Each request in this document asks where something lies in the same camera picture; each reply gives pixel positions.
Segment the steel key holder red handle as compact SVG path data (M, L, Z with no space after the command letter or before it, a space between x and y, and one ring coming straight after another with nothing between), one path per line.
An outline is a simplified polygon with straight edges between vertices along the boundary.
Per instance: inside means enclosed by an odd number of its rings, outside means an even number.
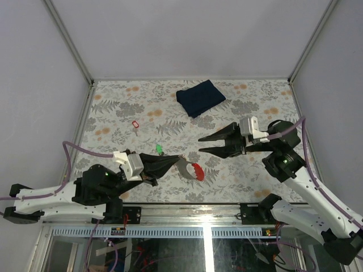
M179 156L176 162L176 167L182 177L187 180L203 181L205 173L203 168L198 163L188 161L185 157Z

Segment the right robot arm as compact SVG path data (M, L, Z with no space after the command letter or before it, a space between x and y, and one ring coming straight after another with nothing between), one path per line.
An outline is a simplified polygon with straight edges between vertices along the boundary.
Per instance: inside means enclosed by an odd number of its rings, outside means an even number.
M311 170L306 155L300 156L295 147L307 148L306 132L298 135L297 126L305 126L305 119L296 123L273 121L267 130L259 129L255 116L233 122L216 133L200 138L202 142L223 140L223 147L202 148L222 159L252 152L268 152L262 159L267 172L302 197L315 214L295 208L276 194L269 194L259 204L259 218L264 223L274 220L291 225L323 245L338 263L349 265L362 251L362 215L356 213L333 194Z

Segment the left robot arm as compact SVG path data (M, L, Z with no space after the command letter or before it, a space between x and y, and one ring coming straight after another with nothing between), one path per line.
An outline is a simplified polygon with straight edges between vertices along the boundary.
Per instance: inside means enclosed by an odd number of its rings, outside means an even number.
M158 179L180 160L180 156L154 156L116 151L112 155L119 171L94 164L81 177L65 185L32 189L14 184L10 197L14 204L5 208L3 219L15 224L40 220L74 220L95 224L123 224L126 213L122 194L142 185L158 185Z

